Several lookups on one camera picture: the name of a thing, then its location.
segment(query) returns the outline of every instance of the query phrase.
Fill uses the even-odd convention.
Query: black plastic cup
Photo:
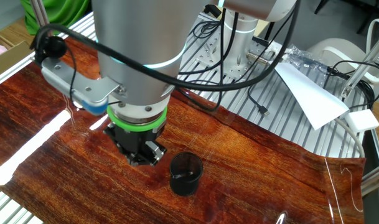
[[[170,188],[180,196],[196,192],[203,174],[203,164],[199,157],[190,152],[176,155],[170,163]]]

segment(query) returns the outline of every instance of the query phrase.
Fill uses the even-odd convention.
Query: black connector
[[[258,111],[263,115],[263,116],[268,116],[269,111],[265,106],[258,106]]]

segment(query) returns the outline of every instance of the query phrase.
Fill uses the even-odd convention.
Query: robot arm
[[[296,0],[92,0],[99,43],[171,77],[177,77],[187,34],[206,4],[267,21],[282,19]],[[131,165],[156,165],[166,149],[155,140],[166,123],[174,86],[98,52],[101,80],[77,74],[73,99],[93,114],[106,108],[105,133]],[[42,61],[45,79],[68,95],[73,70],[56,58]],[[109,102],[120,102],[108,105]]]

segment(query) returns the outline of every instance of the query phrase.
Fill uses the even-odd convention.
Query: glossy wooden surface
[[[69,44],[79,72],[96,78],[96,52]],[[33,64],[0,85],[0,164],[64,108]],[[283,212],[288,223],[363,223],[364,159],[316,156],[223,108],[210,116],[174,93],[158,139],[167,154],[156,167],[130,167],[102,133],[108,119],[91,130],[101,118],[86,111],[73,117],[0,186],[45,223],[276,223]],[[184,151],[204,164],[190,197],[169,188],[169,163]]]

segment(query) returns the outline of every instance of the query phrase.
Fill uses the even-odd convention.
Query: power cord
[[[294,14],[294,10],[290,13],[290,15],[288,16],[288,18],[283,22],[283,24],[281,25],[281,27],[278,29],[278,31],[276,32],[276,34],[274,35],[274,37],[271,39],[271,41],[269,42],[269,44],[265,47],[265,49],[260,53],[260,55],[256,58],[256,60],[251,64],[250,68],[246,71],[246,73],[240,77],[238,80],[236,80],[235,82],[239,82],[247,73],[248,71],[250,71],[253,66],[256,65],[258,59],[260,59],[260,57],[263,56],[263,54],[268,50],[269,46],[274,42],[274,40],[276,39],[276,37],[278,36],[278,34],[282,31],[282,28],[286,25],[286,23],[288,23],[288,21],[290,20],[290,18],[293,16]],[[252,87],[249,87],[249,89],[247,90],[247,97],[257,106],[258,108],[258,111],[263,115],[263,116],[268,116],[269,115],[269,111],[268,109],[263,106],[263,105],[260,105],[252,96],[251,96],[251,92],[253,91],[254,89],[254,85]]]
[[[288,23],[288,21],[290,20],[290,18],[293,16],[294,14],[294,10],[290,13],[290,15],[288,16],[288,18],[283,22],[282,26],[278,29],[277,33],[275,34],[275,36],[272,38],[272,40],[269,42],[269,44],[266,46],[266,48],[260,53],[260,55],[256,58],[256,60],[251,64],[250,68],[245,72],[245,74],[243,74],[239,79],[235,80],[234,83],[237,83],[239,82],[243,77],[245,77],[250,71],[253,72],[255,65],[257,63],[257,61],[259,60],[259,58],[267,51],[268,47],[273,43],[273,41],[275,40],[275,38],[278,36],[278,34],[282,31],[283,27]],[[190,82],[205,82],[205,83],[213,83],[213,84],[216,84],[218,85],[218,83],[215,83],[215,82],[211,82],[211,81],[207,81],[207,80],[192,80]],[[259,112],[263,115],[263,116],[267,116],[269,115],[269,111],[268,109],[265,107],[265,106],[262,106],[260,105],[252,96],[251,96],[251,91],[253,90],[254,86],[250,87],[247,91],[247,95],[249,97],[249,99],[257,106]],[[198,107],[202,108],[203,110],[206,110],[206,111],[210,111],[209,108],[206,108],[204,107],[203,105],[201,105],[199,102],[195,101],[193,98],[190,98],[190,96],[186,95],[186,93],[184,93],[183,91],[179,90],[179,92],[181,94],[183,94],[185,97],[187,97],[192,103],[194,103],[195,105],[197,105]]]
[[[233,45],[233,40],[235,39],[235,34],[236,34],[236,27],[238,26],[238,20],[239,20],[239,13],[235,13],[235,18],[233,19],[233,27],[232,27],[232,32],[231,32],[231,37],[230,37],[230,40],[229,40],[229,43],[228,43],[228,48],[227,48],[227,51],[225,52],[225,54],[223,55],[223,60],[225,60],[226,58],[227,58],[227,56],[228,56],[228,54],[229,54],[229,52],[231,51],[231,48],[232,48],[232,45]],[[224,25],[225,25],[225,18],[221,18],[221,21],[218,21],[220,24],[221,24],[221,27],[223,27]],[[196,34],[195,34],[195,29],[196,29],[196,27],[194,27],[194,29],[192,29],[192,32],[193,32],[193,34],[194,34],[194,36],[195,37],[197,37],[196,36]],[[197,71],[192,71],[192,72],[179,72],[178,74],[179,75],[194,75],[194,74],[199,74],[199,73],[205,73],[205,72],[207,72],[207,71],[211,71],[211,70],[213,70],[214,68],[217,68],[218,66],[220,66],[221,65],[221,61],[222,60],[220,60],[218,63],[216,63],[215,65],[212,65],[212,66],[210,66],[210,67],[207,67],[207,68],[205,68],[205,69],[203,69],[203,70],[197,70]]]
[[[343,61],[339,61],[337,62],[332,68],[331,68],[331,71],[328,72],[328,77],[326,79],[326,82],[325,82],[325,85],[324,85],[324,88],[326,87],[327,85],[327,82],[329,81],[329,78],[330,77],[340,77],[340,78],[343,78],[345,80],[348,80],[350,77],[348,76],[348,74],[351,74],[353,73],[354,71],[351,71],[351,72],[348,72],[348,73],[340,73],[336,67],[338,65],[340,65],[341,63],[357,63],[357,64],[360,64],[360,65],[368,65],[368,66],[371,66],[371,67],[375,67],[377,69],[379,69],[379,66],[378,65],[375,65],[375,64],[372,64],[372,63],[366,63],[366,62],[356,62],[356,61],[351,61],[351,60],[343,60]],[[358,86],[361,88],[361,90],[369,90],[369,91],[363,91],[365,96],[367,98],[369,98],[368,100],[368,103],[364,103],[364,104],[361,104],[361,105],[356,105],[356,106],[351,106],[350,107],[350,110],[354,109],[354,108],[358,108],[360,106],[368,106],[369,108],[372,108],[373,104],[379,99],[379,94],[377,95],[376,98],[374,98],[374,91],[373,89],[371,88],[371,86],[366,83],[366,82],[363,82],[363,80],[360,81],[360,83],[358,84]]]
[[[136,62],[133,59],[128,58],[127,56],[124,56],[120,54],[119,52],[101,44],[97,43],[75,31],[72,31],[64,26],[58,25],[58,24],[47,24],[43,27],[41,27],[35,37],[35,44],[32,44],[32,49],[35,46],[36,53],[41,54],[42,52],[39,50],[40,45],[44,44],[44,41],[47,40],[47,33],[50,30],[57,30],[59,32],[63,32],[67,35],[69,35],[71,38],[93,48],[94,50],[97,50],[101,53],[104,53],[107,56],[113,57],[120,62],[123,62],[128,67],[135,69],[143,74],[146,74],[150,77],[153,77],[159,81],[162,81],[164,83],[168,83],[170,85],[187,88],[190,90],[200,90],[200,91],[231,91],[231,90],[239,90],[242,88],[246,88],[248,86],[252,86],[256,83],[259,83],[264,78],[266,78],[271,72],[274,71],[275,67],[279,63],[279,61],[282,59],[283,55],[285,54],[285,50],[288,47],[290,43],[290,39],[294,32],[294,27],[296,26],[297,17],[299,15],[299,8],[300,8],[301,0],[297,0],[296,6],[294,8],[294,14],[292,17],[292,21],[290,24],[290,28],[288,30],[288,34],[283,42],[282,49],[279,51],[277,57],[272,62],[272,64],[263,71],[258,77],[248,80],[246,82],[240,82],[240,83],[230,83],[230,84],[224,84],[224,85],[204,85],[204,84],[196,84],[196,83],[188,83],[185,81],[178,80],[174,77],[170,77],[166,74],[163,74],[161,72],[158,72],[156,70],[153,70],[151,68],[147,68],[144,65],[140,64],[139,62]]]
[[[220,83],[218,83],[218,85],[222,85],[223,84],[223,79],[224,79],[224,22],[225,22],[225,14],[226,14],[227,10],[224,8],[223,11],[222,11],[222,18],[221,18],[221,41],[220,41]],[[208,112],[214,112],[216,110],[218,110],[218,108],[220,107],[221,105],[221,101],[222,101],[222,91],[220,91],[220,93],[218,94],[218,101],[217,101],[217,104],[215,105],[214,108],[209,108],[207,106],[204,106],[202,105],[201,103],[199,103],[198,101],[196,101],[195,99],[193,99],[192,97],[190,97],[188,94],[184,93],[184,91],[182,91],[180,88],[176,88],[178,90],[179,93],[181,93],[184,97],[186,97],[188,100],[190,100],[193,104],[195,104],[196,106],[198,106],[199,108],[202,108],[203,110],[205,111],[208,111]]]
[[[334,121],[337,124],[339,124],[341,127],[343,127],[346,130],[346,132],[348,132],[350,134],[351,138],[355,141],[355,143],[358,147],[360,157],[364,158],[365,157],[365,150],[362,147],[362,143],[357,138],[357,135],[342,120],[336,118],[336,119],[334,119]]]

